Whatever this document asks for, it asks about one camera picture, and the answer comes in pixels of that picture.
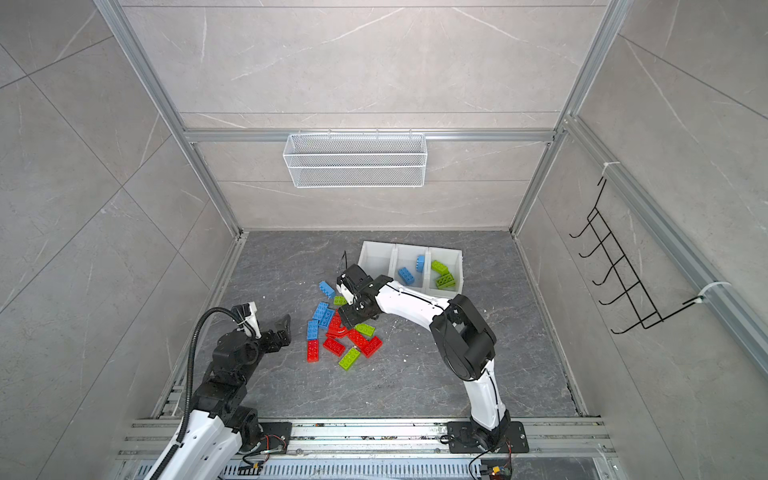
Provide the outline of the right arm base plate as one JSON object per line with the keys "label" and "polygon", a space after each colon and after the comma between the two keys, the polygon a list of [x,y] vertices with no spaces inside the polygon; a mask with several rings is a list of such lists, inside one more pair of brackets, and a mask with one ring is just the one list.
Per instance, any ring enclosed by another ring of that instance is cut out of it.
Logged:
{"label": "right arm base plate", "polygon": [[518,421],[503,421],[494,430],[486,430],[471,421],[448,422],[446,428],[439,441],[454,454],[530,452],[526,431]]}

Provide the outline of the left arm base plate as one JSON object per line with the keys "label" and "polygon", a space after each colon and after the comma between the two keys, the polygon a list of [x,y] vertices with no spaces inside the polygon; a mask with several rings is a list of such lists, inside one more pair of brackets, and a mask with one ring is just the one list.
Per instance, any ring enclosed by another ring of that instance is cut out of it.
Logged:
{"label": "left arm base plate", "polygon": [[288,421],[268,421],[246,425],[241,430],[242,454],[285,453],[289,446],[293,424]]}

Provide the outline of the red arch lego piece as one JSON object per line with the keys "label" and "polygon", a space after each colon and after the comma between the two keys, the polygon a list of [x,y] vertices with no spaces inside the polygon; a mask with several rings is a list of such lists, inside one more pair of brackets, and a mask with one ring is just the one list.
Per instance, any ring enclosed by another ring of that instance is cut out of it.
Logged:
{"label": "red arch lego piece", "polygon": [[343,338],[347,336],[349,332],[350,330],[343,325],[339,312],[336,311],[330,320],[326,336],[331,338]]}

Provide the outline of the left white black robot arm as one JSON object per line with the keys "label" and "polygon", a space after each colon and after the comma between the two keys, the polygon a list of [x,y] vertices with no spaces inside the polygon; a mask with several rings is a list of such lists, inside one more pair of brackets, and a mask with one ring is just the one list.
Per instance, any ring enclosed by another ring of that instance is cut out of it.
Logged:
{"label": "left white black robot arm", "polygon": [[187,402],[182,424],[174,433],[148,479],[217,479],[236,455],[284,453],[290,424],[261,425],[258,412],[242,404],[247,384],[267,353],[291,343],[291,318],[251,339],[241,331],[222,336],[204,380]]}

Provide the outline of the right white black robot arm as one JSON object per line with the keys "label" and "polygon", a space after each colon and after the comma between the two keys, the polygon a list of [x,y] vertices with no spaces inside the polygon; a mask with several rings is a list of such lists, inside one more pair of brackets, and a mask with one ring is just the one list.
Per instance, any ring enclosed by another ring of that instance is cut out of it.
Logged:
{"label": "right white black robot arm", "polygon": [[429,330],[440,357],[464,384],[472,437],[488,451],[504,443],[511,419],[495,376],[497,337],[468,297],[430,296],[386,275],[372,278],[357,264],[337,277],[336,289],[347,301],[340,317],[348,329],[389,314]]}

